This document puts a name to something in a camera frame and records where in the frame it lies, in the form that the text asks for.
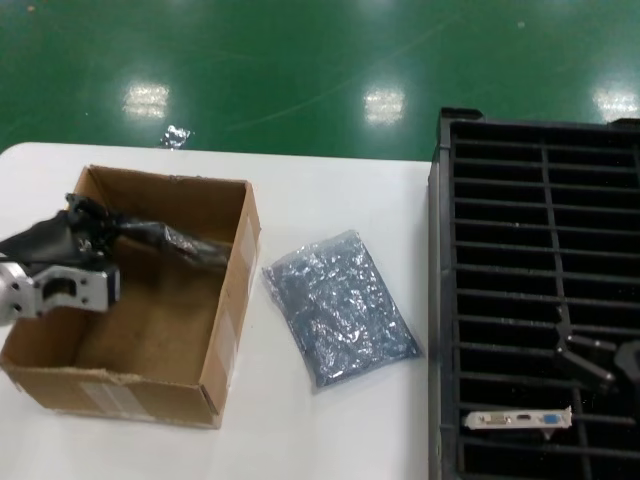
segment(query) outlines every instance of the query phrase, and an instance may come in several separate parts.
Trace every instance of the black plastic wrap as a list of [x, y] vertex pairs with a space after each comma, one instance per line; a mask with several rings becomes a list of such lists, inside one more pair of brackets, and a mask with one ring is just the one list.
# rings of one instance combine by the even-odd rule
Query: black plastic wrap
[[230, 245], [204, 242], [161, 222], [120, 216], [116, 225], [125, 237], [163, 252], [174, 252], [193, 265], [223, 268], [229, 262]]
[[317, 387], [420, 356], [356, 232], [302, 247], [263, 273]]

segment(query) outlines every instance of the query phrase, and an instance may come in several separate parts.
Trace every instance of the open cardboard box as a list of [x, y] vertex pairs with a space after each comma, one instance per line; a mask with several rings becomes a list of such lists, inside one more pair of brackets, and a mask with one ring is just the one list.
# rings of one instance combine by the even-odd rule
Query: open cardboard box
[[46, 408], [218, 428], [257, 260], [260, 222], [251, 184], [92, 166], [75, 191], [233, 244], [228, 267], [198, 269], [119, 241], [120, 301], [104, 314], [57, 309], [19, 321], [0, 365]]

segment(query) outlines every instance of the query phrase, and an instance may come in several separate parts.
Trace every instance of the robotic arm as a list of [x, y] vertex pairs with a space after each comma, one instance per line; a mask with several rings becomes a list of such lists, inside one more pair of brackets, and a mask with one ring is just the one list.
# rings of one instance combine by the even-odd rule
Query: robotic arm
[[109, 211], [87, 197], [69, 194], [67, 201], [69, 210], [0, 242], [0, 326], [62, 306], [107, 311], [120, 298], [113, 246], [121, 235], [197, 265], [227, 265], [225, 244]]

